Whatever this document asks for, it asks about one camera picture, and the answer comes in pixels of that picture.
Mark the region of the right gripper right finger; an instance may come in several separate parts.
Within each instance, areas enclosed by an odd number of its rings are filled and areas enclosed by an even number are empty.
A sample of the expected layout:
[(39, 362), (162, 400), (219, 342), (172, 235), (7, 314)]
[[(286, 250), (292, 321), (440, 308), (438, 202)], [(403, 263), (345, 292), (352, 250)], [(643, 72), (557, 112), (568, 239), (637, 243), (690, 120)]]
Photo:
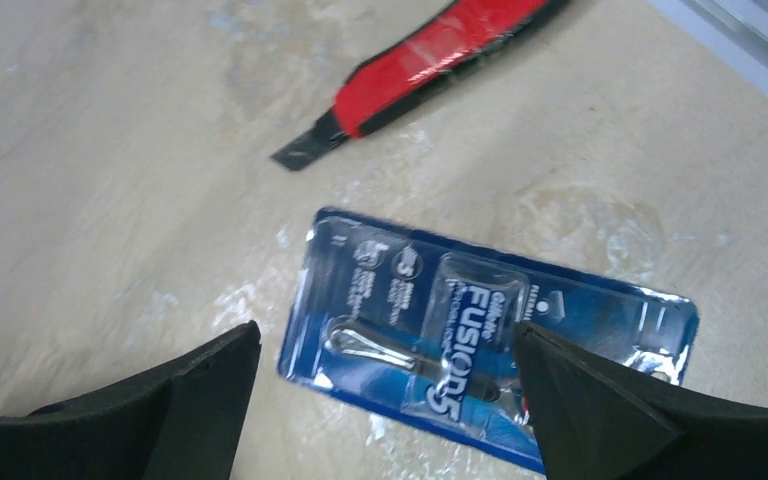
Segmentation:
[(768, 408), (701, 394), (532, 323), (513, 357), (550, 479), (768, 479)]

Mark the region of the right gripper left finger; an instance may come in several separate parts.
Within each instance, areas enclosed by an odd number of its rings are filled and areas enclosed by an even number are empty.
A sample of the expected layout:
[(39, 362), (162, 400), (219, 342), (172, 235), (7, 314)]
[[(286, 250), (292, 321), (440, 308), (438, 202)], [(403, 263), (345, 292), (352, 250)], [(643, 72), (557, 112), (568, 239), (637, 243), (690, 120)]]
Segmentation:
[(0, 416), (0, 479), (228, 479), (260, 353), (250, 321), (106, 387)]

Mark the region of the blue razor blister pack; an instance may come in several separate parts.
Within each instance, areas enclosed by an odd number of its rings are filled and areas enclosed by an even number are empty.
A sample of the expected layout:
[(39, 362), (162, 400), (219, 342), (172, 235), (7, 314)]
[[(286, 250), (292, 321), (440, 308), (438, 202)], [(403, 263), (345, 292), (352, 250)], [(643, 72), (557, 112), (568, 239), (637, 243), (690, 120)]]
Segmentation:
[(336, 207), (306, 241), (279, 374), (535, 472), (516, 325), (674, 385), (699, 326), (681, 296)]

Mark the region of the red utility knife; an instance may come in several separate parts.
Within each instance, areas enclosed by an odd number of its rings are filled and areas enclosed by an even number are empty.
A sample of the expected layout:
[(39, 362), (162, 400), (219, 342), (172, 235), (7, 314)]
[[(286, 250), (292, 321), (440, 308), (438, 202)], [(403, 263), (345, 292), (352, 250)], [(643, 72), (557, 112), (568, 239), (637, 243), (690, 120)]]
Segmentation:
[(311, 165), (351, 139), (369, 136), (444, 90), (490, 55), (528, 36), (562, 1), (461, 0), (356, 66), (330, 108), (274, 152), (289, 171)]

